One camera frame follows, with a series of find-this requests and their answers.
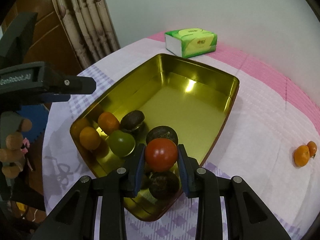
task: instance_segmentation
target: metal screw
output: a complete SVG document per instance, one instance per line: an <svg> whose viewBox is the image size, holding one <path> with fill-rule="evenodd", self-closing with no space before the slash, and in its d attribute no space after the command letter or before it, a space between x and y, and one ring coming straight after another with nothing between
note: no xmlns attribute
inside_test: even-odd
<svg viewBox="0 0 320 240"><path fill-rule="evenodd" d="M236 182L236 183L241 183L242 182L242 178L239 177L239 176L234 176L233 177L233 181Z"/></svg>
<svg viewBox="0 0 320 240"><path fill-rule="evenodd" d="M206 170L205 170L204 168L198 168L198 169L197 169L197 172L198 172L199 174L205 174Z"/></svg>
<svg viewBox="0 0 320 240"><path fill-rule="evenodd" d="M85 176L82 176L82 177L80 178L80 181L83 182L83 183L86 183L86 182L89 181L89 179L90 179L90 177L85 175Z"/></svg>
<svg viewBox="0 0 320 240"><path fill-rule="evenodd" d="M119 169L117 169L117 172L118 172L119 174L124 174L126 171L127 171L127 170L126 170L125 168L119 168Z"/></svg>

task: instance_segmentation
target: mangosteen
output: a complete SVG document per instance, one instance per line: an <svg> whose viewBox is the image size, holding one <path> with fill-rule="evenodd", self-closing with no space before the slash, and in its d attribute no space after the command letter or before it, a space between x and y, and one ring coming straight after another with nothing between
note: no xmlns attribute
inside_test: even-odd
<svg viewBox="0 0 320 240"><path fill-rule="evenodd" d="M150 141L157 138L167 138L172 140L175 145L178 145L178 135L176 131L169 126L161 125L150 130L147 134L146 143L148 144Z"/></svg>
<svg viewBox="0 0 320 240"><path fill-rule="evenodd" d="M179 190L179 179L171 171L154 172L150 179L149 191L156 199L168 200Z"/></svg>
<svg viewBox="0 0 320 240"><path fill-rule="evenodd" d="M138 135L144 129L144 119L145 116L140 110L131 111L122 118L120 129L123 132Z"/></svg>

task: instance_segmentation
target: gold metal tray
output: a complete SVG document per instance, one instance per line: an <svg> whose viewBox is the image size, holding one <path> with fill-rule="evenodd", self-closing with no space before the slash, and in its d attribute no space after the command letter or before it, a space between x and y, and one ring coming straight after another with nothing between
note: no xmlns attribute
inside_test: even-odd
<svg viewBox="0 0 320 240"><path fill-rule="evenodd" d="M71 136L82 158L97 177L106 176L121 167L124 159L114 155L106 143L107 135L98 127L102 111L121 120L132 110L145 115L146 128L138 139L145 143L146 134L159 125L168 125L178 134L190 157L203 165L215 145L233 106L239 80L214 67L168 54L158 54L120 79L98 98L72 124ZM79 142L79 129L86 123L103 138L93 152ZM171 169L177 176L177 164ZM148 189L134 199L125 198L125 207L138 219L159 219L180 196L156 200Z"/></svg>

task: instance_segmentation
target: white tablecloth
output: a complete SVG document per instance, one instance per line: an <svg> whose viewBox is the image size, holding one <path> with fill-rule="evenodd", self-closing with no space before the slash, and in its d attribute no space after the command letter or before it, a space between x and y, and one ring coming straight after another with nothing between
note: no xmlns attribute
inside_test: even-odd
<svg viewBox="0 0 320 240"><path fill-rule="evenodd" d="M163 42L152 39L120 49L82 73L96 79L94 95L52 104L43 145L47 213L81 176L94 177L71 139L72 122L113 82L158 53L169 54ZM320 156L298 169L293 166L292 152L310 140L320 145L314 124L279 92L253 77L254 74L207 55L193 60L219 68L240 80L229 119L204 167L218 176L244 178L291 238L300 239L320 211ZM127 211L125 216L129 240L194 239L197 200L191 201L182 195L161 219L152 223L139 221Z"/></svg>

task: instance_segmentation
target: red tomato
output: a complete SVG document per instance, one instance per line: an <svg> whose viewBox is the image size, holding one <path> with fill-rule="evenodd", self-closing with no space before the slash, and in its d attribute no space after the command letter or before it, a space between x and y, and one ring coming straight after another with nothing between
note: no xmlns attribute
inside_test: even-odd
<svg viewBox="0 0 320 240"><path fill-rule="evenodd" d="M145 159L153 171L168 171L178 159L177 146L166 138L153 139L146 147Z"/></svg>

